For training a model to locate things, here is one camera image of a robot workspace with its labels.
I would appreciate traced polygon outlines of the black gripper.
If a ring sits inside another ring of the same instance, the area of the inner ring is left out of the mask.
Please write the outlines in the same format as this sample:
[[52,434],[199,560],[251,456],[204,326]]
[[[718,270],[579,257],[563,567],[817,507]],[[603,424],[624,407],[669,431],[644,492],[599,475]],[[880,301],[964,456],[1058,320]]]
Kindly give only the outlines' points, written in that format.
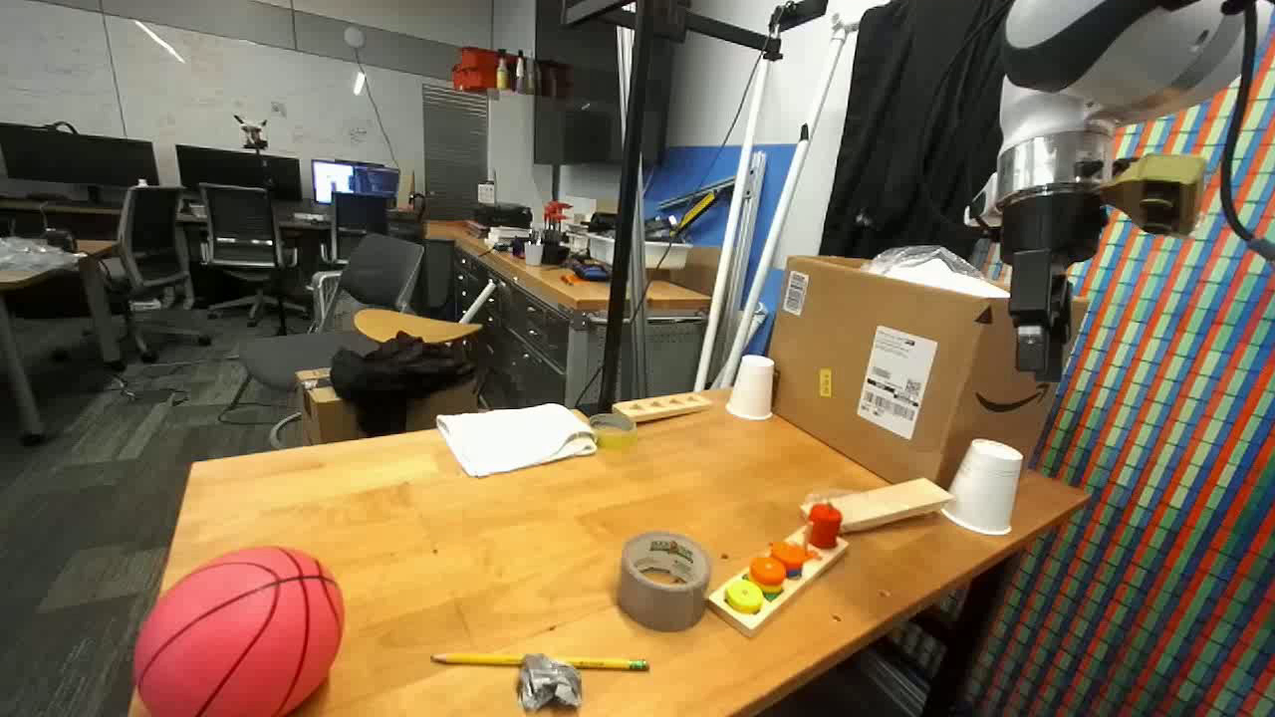
[[1106,221],[1092,192],[1037,192],[1000,211],[1000,244],[1011,265],[1009,314],[1015,321],[1015,367],[1037,382],[1054,382],[1070,332],[1069,265],[1094,256]]

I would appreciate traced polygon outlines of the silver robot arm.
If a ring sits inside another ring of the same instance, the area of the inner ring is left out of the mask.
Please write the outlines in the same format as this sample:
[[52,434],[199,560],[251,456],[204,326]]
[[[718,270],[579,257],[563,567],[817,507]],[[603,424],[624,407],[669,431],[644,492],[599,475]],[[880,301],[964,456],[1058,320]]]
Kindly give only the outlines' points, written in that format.
[[1194,155],[1116,155],[1112,130],[1240,83],[1243,126],[1272,0],[1011,0],[1000,33],[1000,150],[967,216],[1011,265],[1015,367],[1062,369],[1069,265],[1094,256],[1106,211],[1146,235],[1186,235],[1198,216]]

